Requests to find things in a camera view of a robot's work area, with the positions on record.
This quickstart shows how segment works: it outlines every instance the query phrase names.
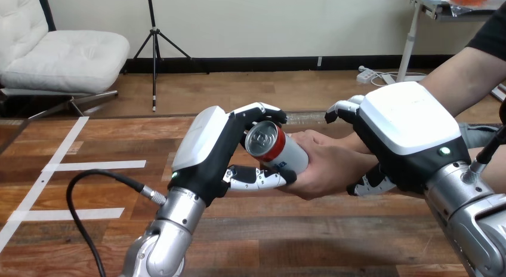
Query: red can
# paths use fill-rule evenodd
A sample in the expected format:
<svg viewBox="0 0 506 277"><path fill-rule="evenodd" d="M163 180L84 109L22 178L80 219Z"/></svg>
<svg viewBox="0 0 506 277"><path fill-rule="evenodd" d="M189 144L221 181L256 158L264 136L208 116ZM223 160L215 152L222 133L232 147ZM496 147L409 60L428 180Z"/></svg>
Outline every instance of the red can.
<svg viewBox="0 0 506 277"><path fill-rule="evenodd" d="M257 123L245 140L246 151L262 164L300 174L307 168L306 152L271 121Z"/></svg>

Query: robotic arm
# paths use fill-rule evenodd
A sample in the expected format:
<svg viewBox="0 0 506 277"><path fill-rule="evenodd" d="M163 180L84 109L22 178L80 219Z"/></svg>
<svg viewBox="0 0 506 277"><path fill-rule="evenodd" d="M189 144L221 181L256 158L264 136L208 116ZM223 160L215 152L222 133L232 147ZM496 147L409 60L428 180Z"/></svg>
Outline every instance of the robotic arm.
<svg viewBox="0 0 506 277"><path fill-rule="evenodd" d="M295 181L297 175L291 171L227 167L237 146L243 144L245 131L264 120L284 124L286 114L264 103L231 113L214 106L198 114L174 158L168 196L152 199L161 207L144 235L130 246L120 277L180 276L193 232L215 198L229 189L269 189Z"/></svg>
<svg viewBox="0 0 506 277"><path fill-rule="evenodd" d="M379 160L348 187L350 194L397 186L424 195L470 276L506 276L506 195L494 194L480 177L506 139L505 127L471 163L456 121L415 82L339 101L325 118L353 124Z"/></svg>

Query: white tape line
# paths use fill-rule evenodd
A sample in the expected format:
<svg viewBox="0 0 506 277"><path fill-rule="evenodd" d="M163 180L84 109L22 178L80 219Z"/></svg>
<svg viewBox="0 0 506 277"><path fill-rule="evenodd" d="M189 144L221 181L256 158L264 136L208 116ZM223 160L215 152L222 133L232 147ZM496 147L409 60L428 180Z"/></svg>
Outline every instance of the white tape line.
<svg viewBox="0 0 506 277"><path fill-rule="evenodd" d="M144 168L146 160L143 161L118 161L118 162L77 162L73 164L48 164L42 171L85 171L94 168L112 170L118 168Z"/></svg>
<svg viewBox="0 0 506 277"><path fill-rule="evenodd" d="M81 220L89 219L113 219L119 218L123 213L124 207L119 208L100 208L97 210L76 210ZM15 211L9 218L12 221L56 221L73 220L68 210L30 210L19 214Z"/></svg>
<svg viewBox="0 0 506 277"><path fill-rule="evenodd" d="M70 132L67 134L67 137L65 137L60 147L54 153L53 157L49 161L49 164L59 164L61 162L87 121L88 117L80 117L77 120L74 127L72 127ZM19 227L22 219L26 217L30 208L32 208L37 198L39 198L39 195L41 195L42 190L48 183L49 179L53 176L53 173L53 171L44 171L41 173L39 178L37 178L35 184L32 186L28 194L24 197L23 201L21 201L21 204L16 209L16 211L19 213L16 213L15 217L19 220L11 220L9 217L7 223L0 231L0 252L4 250L7 242L9 242L11 237L13 237L13 234L16 232L16 229Z"/></svg>

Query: power strip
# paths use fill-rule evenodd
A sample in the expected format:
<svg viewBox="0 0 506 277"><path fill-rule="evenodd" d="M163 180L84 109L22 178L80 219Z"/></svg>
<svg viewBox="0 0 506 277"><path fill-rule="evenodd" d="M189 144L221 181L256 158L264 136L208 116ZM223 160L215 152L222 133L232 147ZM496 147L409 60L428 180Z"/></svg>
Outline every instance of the power strip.
<svg viewBox="0 0 506 277"><path fill-rule="evenodd" d="M360 83L370 83L372 78L376 76L376 72L366 68L362 73L357 75L357 81Z"/></svg>
<svg viewBox="0 0 506 277"><path fill-rule="evenodd" d="M396 83L396 81L394 80L394 78L392 78L392 76L390 76L390 74L382 74L381 79L383 79L383 81L385 81L387 85Z"/></svg>
<svg viewBox="0 0 506 277"><path fill-rule="evenodd" d="M506 100L506 94L504 94L503 92L504 90L504 86L502 84L499 84L499 86L495 87L491 94L497 98L497 100L503 102L504 100Z"/></svg>

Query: gray pants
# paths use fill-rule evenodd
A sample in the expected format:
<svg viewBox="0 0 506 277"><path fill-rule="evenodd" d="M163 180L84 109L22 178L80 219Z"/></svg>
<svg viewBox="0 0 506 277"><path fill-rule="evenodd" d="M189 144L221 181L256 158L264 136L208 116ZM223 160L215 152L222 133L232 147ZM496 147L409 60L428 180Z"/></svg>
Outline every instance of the gray pants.
<svg viewBox="0 0 506 277"><path fill-rule="evenodd" d="M468 149L475 147L484 147L499 129L501 125L483 124L475 125L468 123L459 123L460 133L464 138Z"/></svg>

